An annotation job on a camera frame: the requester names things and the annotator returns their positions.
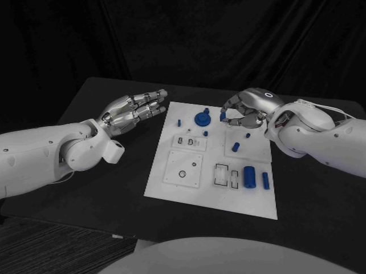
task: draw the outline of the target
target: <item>white round object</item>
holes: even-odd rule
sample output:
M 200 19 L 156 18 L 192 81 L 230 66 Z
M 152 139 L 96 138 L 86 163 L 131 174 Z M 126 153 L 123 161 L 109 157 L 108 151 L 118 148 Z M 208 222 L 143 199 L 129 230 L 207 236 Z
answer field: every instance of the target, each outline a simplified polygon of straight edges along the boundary
M 99 274 L 304 273 L 348 274 L 323 259 L 258 241 L 197 237 L 166 241 L 116 261 Z

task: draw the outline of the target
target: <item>carpet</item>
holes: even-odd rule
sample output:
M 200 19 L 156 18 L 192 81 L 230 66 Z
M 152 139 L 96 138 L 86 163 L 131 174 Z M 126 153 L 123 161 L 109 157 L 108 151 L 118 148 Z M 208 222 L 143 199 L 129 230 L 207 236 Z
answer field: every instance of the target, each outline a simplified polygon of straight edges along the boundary
M 10 217 L 0 225 L 0 273 L 93 274 L 129 255 L 135 239 Z

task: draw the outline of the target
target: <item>white board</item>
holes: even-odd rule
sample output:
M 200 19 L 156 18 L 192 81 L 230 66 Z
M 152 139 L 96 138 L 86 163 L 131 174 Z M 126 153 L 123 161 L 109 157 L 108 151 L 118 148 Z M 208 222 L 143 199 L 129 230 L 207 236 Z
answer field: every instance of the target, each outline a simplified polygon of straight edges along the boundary
M 205 108 L 210 109 L 212 121 L 208 126 L 200 127 L 194 122 L 194 117 Z M 238 118 L 241 115 L 237 110 L 227 110 L 227 117 Z M 228 128 L 220 122 L 220 107 L 171 102 L 145 196 L 277 220 L 270 141 L 264 137 L 264 131 L 266 124 L 253 130 L 243 127 Z M 185 140 L 198 140 L 201 143 L 197 146 L 192 143 L 189 147 L 182 143 L 179 147 L 175 144 L 177 135 L 184 135 Z M 241 145 L 238 151 L 233 152 L 231 148 L 235 142 Z M 177 158 L 172 159 L 169 158 L 172 151 L 188 154 L 182 154 L 185 156 L 174 154 Z M 188 167 L 194 155 L 202 156 L 200 172 L 198 169 Z M 182 170 L 187 172 L 189 180 L 178 181 L 178 183 L 165 182 L 166 175 L 175 176 L 174 180 L 179 180 L 177 175 L 182 170 L 177 168 L 177 165 L 166 169 L 168 161 L 179 159 L 182 159 L 185 167 Z M 228 166 L 230 183 L 227 187 L 214 184 L 215 164 Z M 256 188 L 244 188 L 243 168 L 246 166 L 256 168 Z M 231 171 L 238 171 L 237 179 L 231 178 Z M 263 172 L 267 172 L 269 176 L 269 190 L 263 185 Z M 238 189 L 231 187 L 231 180 L 233 182 L 237 180 Z

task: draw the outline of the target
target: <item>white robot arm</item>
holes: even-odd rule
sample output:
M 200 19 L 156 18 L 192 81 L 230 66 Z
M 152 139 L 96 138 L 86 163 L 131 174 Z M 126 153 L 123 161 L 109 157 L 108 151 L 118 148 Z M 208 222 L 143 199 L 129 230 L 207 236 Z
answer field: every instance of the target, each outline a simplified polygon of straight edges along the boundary
M 248 88 L 224 104 L 220 119 L 246 128 L 260 127 L 267 120 L 266 138 L 289 156 L 309 154 L 320 163 L 366 178 L 366 120 L 350 117 L 336 123 L 316 106 L 343 113 L 302 99 L 284 104 L 270 91 Z M 231 107 L 244 115 L 241 118 L 225 117 Z
M 115 136 L 165 111 L 165 90 L 125 96 L 99 118 L 82 123 L 21 130 L 0 135 L 0 199 L 54 183 L 69 173 L 96 166 L 103 158 L 116 164 L 123 146 Z

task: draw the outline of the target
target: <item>blue object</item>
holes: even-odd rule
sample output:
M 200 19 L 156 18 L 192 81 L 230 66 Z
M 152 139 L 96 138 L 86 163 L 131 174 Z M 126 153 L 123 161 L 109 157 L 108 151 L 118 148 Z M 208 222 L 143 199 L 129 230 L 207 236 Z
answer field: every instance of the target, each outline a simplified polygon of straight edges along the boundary
M 223 119 L 225 119 L 225 112 L 220 114 L 220 121 L 223 122 Z
M 238 151 L 238 145 L 240 145 L 238 143 L 234 144 L 234 146 L 233 146 L 233 152 Z
M 263 172 L 264 189 L 270 189 L 270 182 L 267 180 L 267 172 Z
M 200 112 L 194 118 L 195 123 L 205 127 L 210 124 L 210 109 L 205 108 L 204 112 Z
M 244 176 L 244 187 L 256 188 L 256 170 L 254 167 L 243 168 L 243 176 Z

